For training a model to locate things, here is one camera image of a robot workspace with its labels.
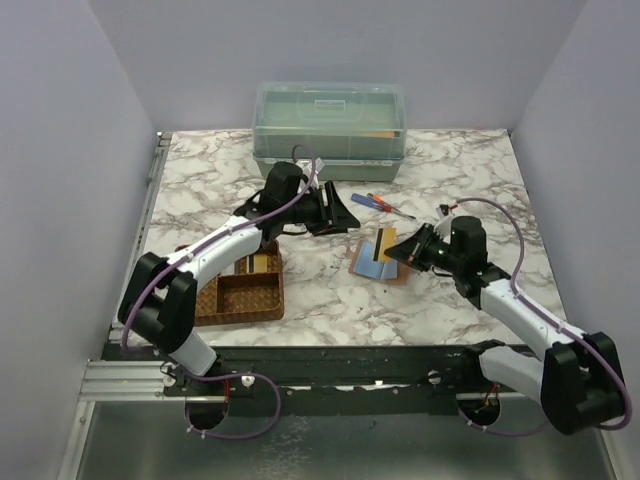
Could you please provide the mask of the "tan leather card holder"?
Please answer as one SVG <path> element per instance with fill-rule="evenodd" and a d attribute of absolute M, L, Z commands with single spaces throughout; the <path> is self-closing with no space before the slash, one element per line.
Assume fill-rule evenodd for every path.
<path fill-rule="evenodd" d="M 406 285 L 409 268 L 396 260 L 376 261 L 373 259 L 374 244 L 361 240 L 354 252 L 350 253 L 351 264 L 348 273 L 367 280 L 388 285 Z"/>

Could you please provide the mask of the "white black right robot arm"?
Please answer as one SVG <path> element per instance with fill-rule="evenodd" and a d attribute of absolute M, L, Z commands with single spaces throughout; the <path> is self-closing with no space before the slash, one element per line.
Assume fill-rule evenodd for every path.
<path fill-rule="evenodd" d="M 561 322 L 519 291 L 514 276 L 489 261 L 478 218 L 453 218 L 448 237 L 424 224 L 385 253 L 417 271 L 436 268 L 450 274 L 461 297 L 506 325 L 531 350 L 523 355 L 499 341 L 468 348 L 469 360 L 459 370 L 467 389 L 506 385 L 536 401 L 565 435 L 627 425 L 633 407 L 615 343 L 602 332 L 587 334 Z"/>

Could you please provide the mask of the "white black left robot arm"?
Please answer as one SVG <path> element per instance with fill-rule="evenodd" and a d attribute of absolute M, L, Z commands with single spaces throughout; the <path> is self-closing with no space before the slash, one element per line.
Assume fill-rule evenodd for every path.
<path fill-rule="evenodd" d="M 222 372 L 217 354 L 194 330 L 202 288 L 227 267 L 270 245 L 287 225 L 303 225 L 313 236 L 346 233 L 360 226 L 327 182 L 320 187 L 292 162 L 278 162 L 264 187 L 227 222 L 200 241 L 171 255 L 142 255 L 121 300 L 121 339 L 135 333 L 188 371 L 201 395 L 214 393 Z"/>

